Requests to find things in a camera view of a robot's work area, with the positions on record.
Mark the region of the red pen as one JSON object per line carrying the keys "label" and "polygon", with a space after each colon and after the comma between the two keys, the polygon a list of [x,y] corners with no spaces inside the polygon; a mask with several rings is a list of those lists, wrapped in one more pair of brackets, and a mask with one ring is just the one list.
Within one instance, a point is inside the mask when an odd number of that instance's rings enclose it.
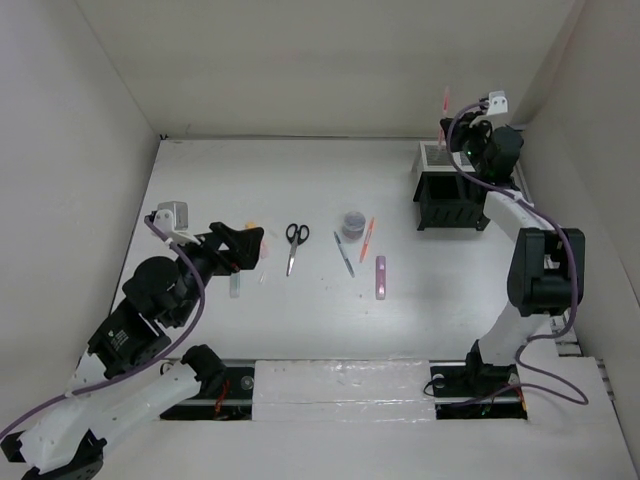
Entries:
{"label": "red pen", "polygon": [[[444,89],[444,94],[443,94],[443,103],[442,103],[442,112],[441,112],[441,119],[442,118],[447,118],[448,117],[448,110],[449,110],[449,102],[450,102],[450,86],[447,85]],[[439,126],[439,130],[438,130],[438,150],[442,151],[444,144],[445,144],[445,133],[443,128],[441,127],[440,123],[438,123]]]}

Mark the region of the blue pen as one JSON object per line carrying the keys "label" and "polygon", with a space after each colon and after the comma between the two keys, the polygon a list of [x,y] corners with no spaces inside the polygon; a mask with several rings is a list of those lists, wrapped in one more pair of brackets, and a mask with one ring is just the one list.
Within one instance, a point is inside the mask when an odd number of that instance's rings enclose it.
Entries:
{"label": "blue pen", "polygon": [[333,236],[334,236],[337,248],[338,248],[338,250],[340,252],[341,258],[342,258],[342,260],[343,260],[343,262],[344,262],[344,264],[346,266],[346,269],[347,269],[349,275],[351,276],[351,278],[355,278],[354,268],[353,268],[352,263],[351,263],[348,255],[347,255],[347,252],[345,250],[345,247],[343,245],[343,242],[342,242],[339,234],[336,231],[334,231],[333,232]]}

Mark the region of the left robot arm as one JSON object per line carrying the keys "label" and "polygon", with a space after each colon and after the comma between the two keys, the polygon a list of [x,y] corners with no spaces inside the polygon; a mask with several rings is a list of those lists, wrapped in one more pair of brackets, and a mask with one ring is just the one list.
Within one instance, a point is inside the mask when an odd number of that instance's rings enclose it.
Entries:
{"label": "left robot arm", "polygon": [[[23,463],[27,479],[92,479],[107,452],[136,426],[183,400],[212,396],[227,385],[227,367],[207,345],[190,347],[169,371],[122,403],[110,388],[164,361],[197,326],[206,285],[256,267],[264,230],[234,230],[221,222],[190,237],[145,219],[175,259],[146,259],[122,286],[123,300],[89,339],[64,393],[23,414],[1,433],[10,463]],[[180,328],[170,339],[166,331]]]}

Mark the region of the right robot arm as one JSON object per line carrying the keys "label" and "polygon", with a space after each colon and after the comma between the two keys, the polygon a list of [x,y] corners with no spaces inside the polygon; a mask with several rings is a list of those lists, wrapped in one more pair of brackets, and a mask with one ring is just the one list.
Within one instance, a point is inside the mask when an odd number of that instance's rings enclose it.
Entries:
{"label": "right robot arm", "polygon": [[470,182],[473,203],[514,245],[508,302],[492,328],[475,341],[455,377],[469,404],[518,389],[510,378],[527,366],[522,360],[526,347],[544,339],[541,325],[567,315],[558,333],[566,335],[584,295],[584,233],[561,226],[524,198],[512,178],[523,138],[511,127],[493,127],[488,115],[488,100],[480,100],[440,121],[448,156],[463,153],[473,167],[472,172],[456,170]]}

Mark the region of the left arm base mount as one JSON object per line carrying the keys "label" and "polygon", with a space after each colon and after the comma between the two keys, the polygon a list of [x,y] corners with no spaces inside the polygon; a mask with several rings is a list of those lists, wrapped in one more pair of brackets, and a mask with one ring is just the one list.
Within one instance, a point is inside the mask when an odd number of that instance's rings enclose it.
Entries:
{"label": "left arm base mount", "polygon": [[224,360],[223,383],[214,393],[201,391],[163,412],[164,421],[249,421],[252,419],[255,362]]}

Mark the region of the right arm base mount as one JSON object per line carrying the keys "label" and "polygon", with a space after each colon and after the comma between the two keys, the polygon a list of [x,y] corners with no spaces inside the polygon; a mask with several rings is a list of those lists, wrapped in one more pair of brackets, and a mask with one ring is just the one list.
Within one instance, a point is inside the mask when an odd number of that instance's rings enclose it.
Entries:
{"label": "right arm base mount", "polygon": [[516,367],[473,365],[471,361],[430,361],[423,388],[435,402],[437,420],[526,420]]}

